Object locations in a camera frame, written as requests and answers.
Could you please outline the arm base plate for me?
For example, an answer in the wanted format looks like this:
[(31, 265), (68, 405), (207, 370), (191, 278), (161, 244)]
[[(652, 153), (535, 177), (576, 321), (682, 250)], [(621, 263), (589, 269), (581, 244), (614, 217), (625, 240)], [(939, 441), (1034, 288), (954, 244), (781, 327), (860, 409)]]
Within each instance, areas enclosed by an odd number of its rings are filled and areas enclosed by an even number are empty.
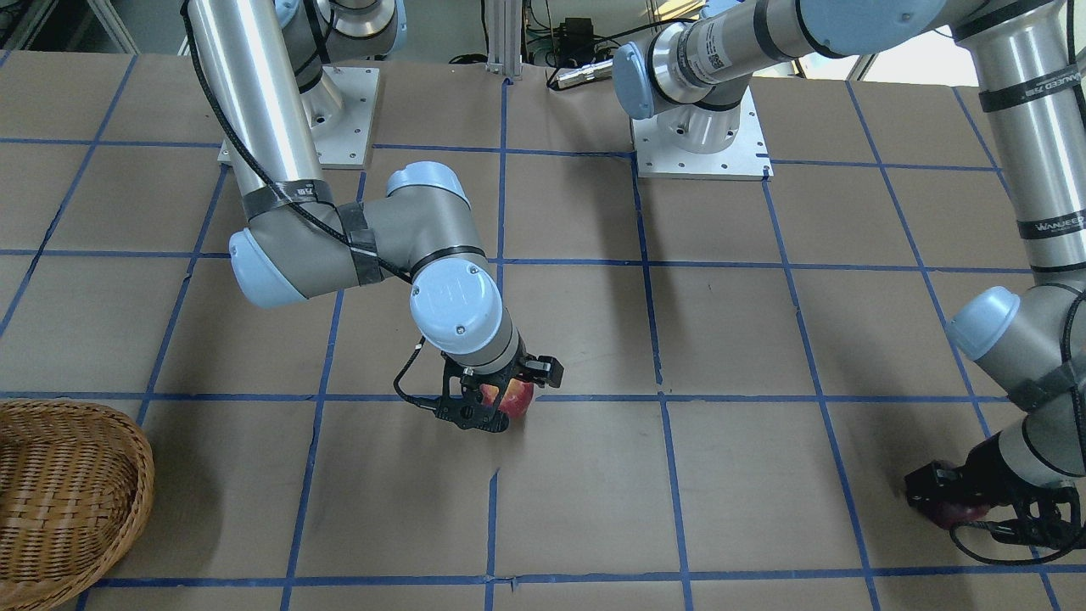
[(299, 93), (283, 62), (209, 68), (229, 126), (272, 177), (288, 169), (364, 169), (372, 140), (380, 71), (330, 67)]
[(775, 174), (749, 89), (736, 109), (668, 109), (632, 120), (631, 131), (643, 178), (763, 181)]

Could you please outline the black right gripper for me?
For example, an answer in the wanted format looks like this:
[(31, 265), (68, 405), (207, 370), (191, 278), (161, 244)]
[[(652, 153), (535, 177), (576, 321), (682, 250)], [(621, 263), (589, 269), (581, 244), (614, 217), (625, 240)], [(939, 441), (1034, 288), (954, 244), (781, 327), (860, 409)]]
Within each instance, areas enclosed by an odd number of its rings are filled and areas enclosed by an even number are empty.
[(512, 420), (527, 413), (531, 385), (559, 389), (565, 375), (565, 367), (556, 357), (526, 355), (521, 339), (512, 362), (489, 374), (467, 373), (446, 353), (442, 357), (445, 371), (434, 416), (465, 430), (505, 432)]

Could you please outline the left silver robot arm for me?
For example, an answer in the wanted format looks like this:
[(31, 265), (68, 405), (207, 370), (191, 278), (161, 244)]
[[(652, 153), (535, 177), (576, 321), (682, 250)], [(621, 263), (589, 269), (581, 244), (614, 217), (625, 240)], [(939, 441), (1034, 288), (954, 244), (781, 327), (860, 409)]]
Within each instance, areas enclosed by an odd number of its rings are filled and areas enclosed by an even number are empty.
[(1046, 548), (1083, 548), (1083, 72), (1073, 1), (745, 1), (620, 46), (614, 92), (633, 120), (736, 112), (753, 74), (811, 53), (874, 55), (947, 30), (972, 59), (988, 166), (911, 164), (927, 177), (994, 177), (1015, 211), (1034, 285), (993, 287), (945, 324), (1022, 417), (962, 464), (904, 479), (913, 510), (946, 530)]

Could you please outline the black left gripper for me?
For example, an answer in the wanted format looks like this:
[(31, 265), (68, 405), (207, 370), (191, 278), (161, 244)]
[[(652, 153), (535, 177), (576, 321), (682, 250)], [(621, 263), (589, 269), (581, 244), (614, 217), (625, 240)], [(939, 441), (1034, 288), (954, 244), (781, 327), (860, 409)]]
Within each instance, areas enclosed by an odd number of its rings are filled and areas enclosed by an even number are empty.
[(1082, 548), (1083, 508), (1081, 496), (1069, 479), (1035, 485), (1016, 475), (1007, 464), (996, 437), (982, 442), (967, 456), (963, 467), (933, 461), (904, 476), (906, 502), (924, 507), (967, 507), (965, 491), (976, 504), (1010, 506), (1014, 519), (955, 524), (954, 529), (985, 530), (999, 544), (1044, 548)]

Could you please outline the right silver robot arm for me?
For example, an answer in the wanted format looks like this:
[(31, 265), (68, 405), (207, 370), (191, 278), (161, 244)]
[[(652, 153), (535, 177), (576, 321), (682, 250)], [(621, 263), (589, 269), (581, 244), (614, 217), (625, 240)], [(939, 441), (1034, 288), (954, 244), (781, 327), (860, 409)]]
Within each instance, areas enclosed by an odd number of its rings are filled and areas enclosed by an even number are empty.
[(472, 205), (445, 164), (393, 173), (386, 195), (338, 204), (327, 138), (352, 127), (334, 73), (405, 35), (400, 1), (185, 1), (193, 71), (239, 184), (247, 224), (230, 236), (233, 277), (261, 308), (399, 278), (420, 332), (443, 357), (437, 397), (404, 402), (460, 429), (500, 433), (535, 389), (560, 386), (554, 356), (526, 344), (491, 273)]

